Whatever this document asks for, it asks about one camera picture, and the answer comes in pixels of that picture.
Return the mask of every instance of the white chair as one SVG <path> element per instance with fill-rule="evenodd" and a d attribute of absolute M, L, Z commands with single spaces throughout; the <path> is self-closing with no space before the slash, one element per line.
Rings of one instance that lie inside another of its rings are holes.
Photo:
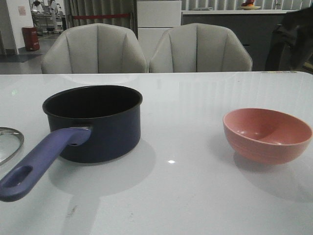
<path fill-rule="evenodd" d="M 193 23 L 165 31 L 150 72 L 251 71 L 252 59 L 228 28 Z"/>
<path fill-rule="evenodd" d="M 148 72 L 148 64 L 130 29 L 95 23 L 65 30 L 44 56 L 42 72 Z"/>

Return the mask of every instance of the saucepan handle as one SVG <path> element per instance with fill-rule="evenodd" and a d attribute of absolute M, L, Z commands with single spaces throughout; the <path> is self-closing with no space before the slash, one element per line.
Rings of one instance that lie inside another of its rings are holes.
<path fill-rule="evenodd" d="M 51 132 L 0 180 L 0 200 L 13 202 L 27 195 L 68 144 L 81 145 L 90 134 L 87 127 Z"/>

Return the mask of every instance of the saucepan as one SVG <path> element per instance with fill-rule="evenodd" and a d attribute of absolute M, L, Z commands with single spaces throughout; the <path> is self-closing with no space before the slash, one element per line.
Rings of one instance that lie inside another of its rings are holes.
<path fill-rule="evenodd" d="M 53 161 L 100 163 L 131 151 L 140 139 L 140 92 L 115 85 L 66 90 L 43 103 L 51 133 L 0 180 L 0 200 L 26 196 Z"/>

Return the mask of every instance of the tiled floor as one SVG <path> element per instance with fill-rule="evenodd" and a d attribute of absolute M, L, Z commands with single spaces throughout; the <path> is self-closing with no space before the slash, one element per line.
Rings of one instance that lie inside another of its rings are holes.
<path fill-rule="evenodd" d="M 59 34 L 46 34 L 38 37 L 40 49 L 37 51 L 23 51 L 20 54 L 40 54 L 23 63 L 0 63 L 0 74 L 36 74 L 41 72 L 41 59 L 50 49 Z"/>

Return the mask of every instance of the pink bowl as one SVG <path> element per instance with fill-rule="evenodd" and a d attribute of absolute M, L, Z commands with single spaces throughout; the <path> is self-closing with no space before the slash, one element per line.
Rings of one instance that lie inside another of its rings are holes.
<path fill-rule="evenodd" d="M 312 138 L 311 127 L 288 114 L 267 109 L 237 109 L 223 118 L 230 146 L 242 156 L 265 164 L 299 157 Z"/>

